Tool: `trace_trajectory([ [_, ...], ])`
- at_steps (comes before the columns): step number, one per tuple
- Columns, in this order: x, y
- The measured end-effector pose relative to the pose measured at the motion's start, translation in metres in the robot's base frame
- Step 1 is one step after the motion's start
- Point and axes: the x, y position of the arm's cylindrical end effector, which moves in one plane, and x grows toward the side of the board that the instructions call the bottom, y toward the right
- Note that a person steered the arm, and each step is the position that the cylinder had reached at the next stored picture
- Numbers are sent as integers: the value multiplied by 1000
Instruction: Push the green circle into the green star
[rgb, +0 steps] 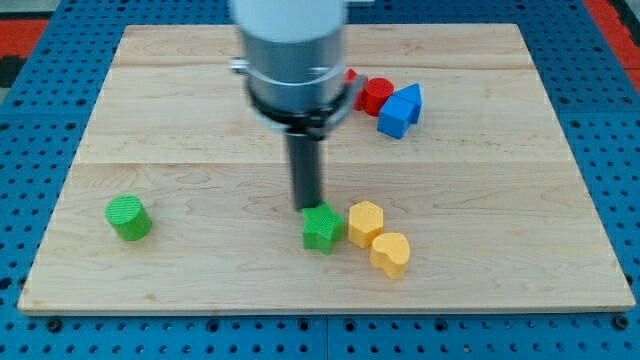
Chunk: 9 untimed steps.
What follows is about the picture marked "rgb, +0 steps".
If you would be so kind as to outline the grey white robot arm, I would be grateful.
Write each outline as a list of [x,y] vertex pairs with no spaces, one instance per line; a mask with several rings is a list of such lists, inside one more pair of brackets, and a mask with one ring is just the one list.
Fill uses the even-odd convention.
[[259,118],[290,136],[324,139],[351,112],[366,77],[348,81],[343,0],[231,0],[244,55],[234,72]]

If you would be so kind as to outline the red block behind arm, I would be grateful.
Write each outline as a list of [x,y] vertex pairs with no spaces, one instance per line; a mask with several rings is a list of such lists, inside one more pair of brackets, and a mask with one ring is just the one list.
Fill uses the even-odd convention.
[[360,75],[353,68],[349,68],[345,75],[346,100],[355,111],[364,109],[364,90],[366,88],[368,78]]

